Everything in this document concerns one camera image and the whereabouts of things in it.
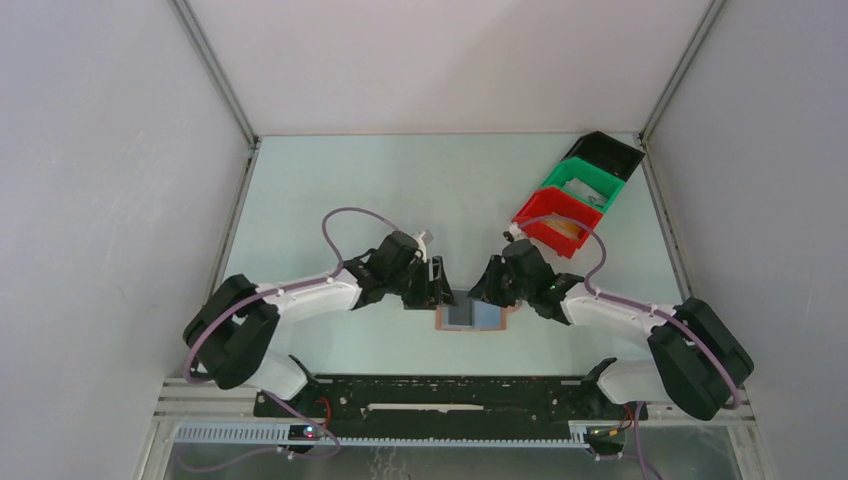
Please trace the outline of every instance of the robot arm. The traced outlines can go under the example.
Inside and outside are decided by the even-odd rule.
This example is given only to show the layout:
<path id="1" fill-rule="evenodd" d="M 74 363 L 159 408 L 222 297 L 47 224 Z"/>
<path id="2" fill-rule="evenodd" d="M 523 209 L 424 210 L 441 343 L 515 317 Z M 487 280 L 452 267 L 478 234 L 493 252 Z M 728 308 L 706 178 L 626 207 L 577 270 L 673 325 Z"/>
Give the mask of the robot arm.
<path id="1" fill-rule="evenodd" d="M 653 305 L 591 291 L 584 278 L 557 274 L 526 238 L 493 255 L 469 296 L 500 307 L 526 301 L 541 317 L 564 325 L 599 327 L 651 352 L 652 361 L 607 359 L 589 375 L 612 403 L 673 400 L 695 418 L 709 420 L 730 396 L 725 381 L 703 352 L 692 347 L 663 313 L 688 324 L 716 356 L 738 387 L 754 365 L 745 350 L 705 302 Z"/>
<path id="2" fill-rule="evenodd" d="M 268 348 L 288 325 L 323 313 L 356 310 L 387 293 L 401 296 L 407 309 L 435 310 L 453 303 L 441 257 L 427 257 L 430 239 L 426 231 L 414 237 L 392 232 L 376 250 L 343 262 L 336 275 L 290 283 L 294 287 L 253 284 L 244 275 L 234 275 L 186 327 L 183 339 L 193 346 L 226 310 L 267 293 L 215 328 L 200 346 L 197 360 L 221 389 L 246 384 L 290 400 L 307 387 L 311 375 L 294 357 Z"/>

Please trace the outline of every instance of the white wall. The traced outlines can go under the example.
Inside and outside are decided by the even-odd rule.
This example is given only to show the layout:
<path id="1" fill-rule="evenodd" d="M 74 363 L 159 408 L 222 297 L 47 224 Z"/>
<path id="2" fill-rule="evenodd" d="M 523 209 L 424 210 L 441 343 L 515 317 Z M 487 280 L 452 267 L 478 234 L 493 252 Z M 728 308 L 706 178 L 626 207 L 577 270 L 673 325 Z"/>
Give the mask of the white wall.
<path id="1" fill-rule="evenodd" d="M 246 145 L 164 0 L 0 7 L 0 465 L 129 478 Z"/>
<path id="2" fill-rule="evenodd" d="M 730 2 L 651 140 L 780 475 L 845 478 L 848 2 Z"/>
<path id="3" fill-rule="evenodd" d="M 633 132 L 709 0 L 194 0 L 260 134 Z"/>

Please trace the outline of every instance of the white table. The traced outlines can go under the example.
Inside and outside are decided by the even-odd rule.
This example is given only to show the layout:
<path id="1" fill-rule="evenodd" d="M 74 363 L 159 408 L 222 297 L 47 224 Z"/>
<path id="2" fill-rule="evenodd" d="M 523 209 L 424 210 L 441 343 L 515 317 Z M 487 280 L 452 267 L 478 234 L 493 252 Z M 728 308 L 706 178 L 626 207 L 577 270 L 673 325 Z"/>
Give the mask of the white table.
<path id="1" fill-rule="evenodd" d="M 331 269 L 321 219 L 339 206 L 374 210 L 414 233 L 430 229 L 454 288 L 473 285 L 506 245 L 512 216 L 576 141 L 573 134 L 265 137 L 250 181 L 226 275 L 284 281 Z M 619 135 L 632 144 L 631 135 Z M 330 224 L 345 258 L 377 247 L 389 230 L 355 213 Z M 680 294 L 638 169 L 597 228 L 609 249 L 596 277 L 605 290 L 653 302 Z M 572 260 L 542 251 L 554 268 L 585 274 L 593 240 Z M 433 312 L 404 311 L 391 297 L 355 312 L 296 324 L 281 341 L 315 373 L 585 374 L 600 360 L 648 353 L 593 328 L 567 327 L 524 307 L 498 332 L 448 332 Z"/>

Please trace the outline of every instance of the white vent strip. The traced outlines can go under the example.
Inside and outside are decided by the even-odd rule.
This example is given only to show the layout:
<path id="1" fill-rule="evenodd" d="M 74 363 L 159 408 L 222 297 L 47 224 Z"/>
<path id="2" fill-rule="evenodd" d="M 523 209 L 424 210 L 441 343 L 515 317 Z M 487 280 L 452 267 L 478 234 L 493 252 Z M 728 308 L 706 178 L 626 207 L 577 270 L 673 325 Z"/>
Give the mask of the white vent strip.
<path id="1" fill-rule="evenodd" d="M 310 445 L 309 441 L 287 440 L 290 424 L 249 425 L 241 423 L 186 423 L 174 435 L 177 443 L 225 443 L 245 445 Z M 350 438 L 339 437 L 344 446 L 413 446 L 413 447 L 500 447 L 500 448 L 585 448 L 585 427 L 572 427 L 572 438 L 560 440 L 469 440 L 415 438 Z"/>

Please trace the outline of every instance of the gray floor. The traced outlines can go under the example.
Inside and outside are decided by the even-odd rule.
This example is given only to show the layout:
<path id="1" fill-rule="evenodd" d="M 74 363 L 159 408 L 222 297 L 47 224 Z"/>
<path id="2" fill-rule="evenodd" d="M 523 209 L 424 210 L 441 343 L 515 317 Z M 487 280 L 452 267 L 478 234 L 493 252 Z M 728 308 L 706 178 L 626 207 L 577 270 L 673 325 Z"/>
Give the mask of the gray floor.
<path id="1" fill-rule="evenodd" d="M 647 458 L 667 480 L 739 479 L 733 449 L 723 428 L 673 427 L 642 430 Z M 175 449 L 193 466 L 215 465 L 256 447 L 182 445 Z M 632 437 L 627 449 L 633 450 Z M 227 469 L 192 475 L 172 462 L 167 478 L 229 480 L 453 480 L 605 479 L 640 480 L 634 461 L 596 463 L 574 449 L 345 448 L 329 460 L 288 461 L 267 454 Z"/>

